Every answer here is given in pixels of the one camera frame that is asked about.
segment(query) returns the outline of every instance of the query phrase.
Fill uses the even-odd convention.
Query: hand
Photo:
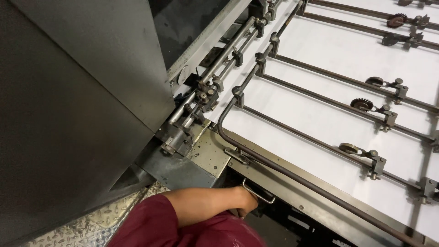
[[[239,190],[242,200],[241,207],[237,208],[238,215],[241,219],[244,219],[250,211],[258,207],[258,198],[242,186],[237,186],[235,188]]]

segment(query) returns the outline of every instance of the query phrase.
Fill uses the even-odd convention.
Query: human arm
[[[229,210],[244,217],[258,206],[256,197],[241,186],[226,189],[187,188],[162,193],[174,207],[178,226],[192,225]]]

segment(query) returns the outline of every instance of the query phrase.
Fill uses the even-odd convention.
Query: maroon shirt
[[[136,205],[108,247],[265,247],[246,222],[229,211],[178,228],[168,198],[160,194]]]

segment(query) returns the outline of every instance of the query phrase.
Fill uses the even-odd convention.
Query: maroon sleeve
[[[163,195],[151,196],[136,205],[108,247],[167,247],[178,241],[178,218]]]

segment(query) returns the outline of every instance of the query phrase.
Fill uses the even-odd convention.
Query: metal handle
[[[246,189],[248,192],[252,193],[253,195],[257,196],[258,198],[262,199],[264,202],[266,202],[268,204],[272,204],[274,202],[274,200],[276,199],[275,196],[273,196],[273,199],[271,201],[268,201],[267,199],[263,198],[262,196],[256,194],[256,192],[252,191],[251,188],[247,188],[245,186],[245,180],[246,180],[246,178],[244,178],[244,180],[242,181],[242,187],[244,187],[244,189]]]

